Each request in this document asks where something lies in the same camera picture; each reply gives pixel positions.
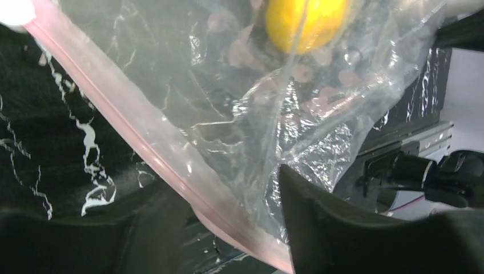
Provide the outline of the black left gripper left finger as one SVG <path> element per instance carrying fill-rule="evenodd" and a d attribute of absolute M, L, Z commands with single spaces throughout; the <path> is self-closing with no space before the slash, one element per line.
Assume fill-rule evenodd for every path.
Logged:
<path fill-rule="evenodd" d="M 175 273 L 191 207 L 154 183 L 84 220 L 1 211 L 2 273 Z"/>

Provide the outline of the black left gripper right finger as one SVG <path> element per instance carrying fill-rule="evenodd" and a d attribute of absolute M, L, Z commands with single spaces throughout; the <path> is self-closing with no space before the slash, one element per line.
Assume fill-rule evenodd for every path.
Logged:
<path fill-rule="evenodd" d="M 482 273 L 483 211 L 406 221 L 356 207 L 287 165 L 281 204 L 295 273 Z"/>

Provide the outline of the clear zip top bag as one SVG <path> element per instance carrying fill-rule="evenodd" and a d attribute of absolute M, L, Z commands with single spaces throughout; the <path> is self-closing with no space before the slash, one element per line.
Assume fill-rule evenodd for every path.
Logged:
<path fill-rule="evenodd" d="M 278 167 L 333 191 L 419 75 L 445 1 L 349 1 L 322 47 L 269 40 L 269 1 L 2 1 L 212 232 L 293 273 Z"/>

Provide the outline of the yellow fake fruit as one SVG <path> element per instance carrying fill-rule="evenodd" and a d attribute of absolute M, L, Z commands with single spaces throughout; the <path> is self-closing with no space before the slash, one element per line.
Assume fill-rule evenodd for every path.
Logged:
<path fill-rule="evenodd" d="M 265 11 L 265 30 L 280 51 L 297 55 L 330 42 L 348 17 L 346 0 L 272 0 Z"/>

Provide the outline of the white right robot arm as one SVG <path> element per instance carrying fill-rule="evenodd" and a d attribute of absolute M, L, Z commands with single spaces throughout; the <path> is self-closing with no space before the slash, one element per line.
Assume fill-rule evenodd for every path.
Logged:
<path fill-rule="evenodd" d="M 457 150 L 437 162 L 400 150 L 362 163 L 354 185 L 363 198 L 411 191 L 454 208 L 483 208 L 483 152 Z"/>

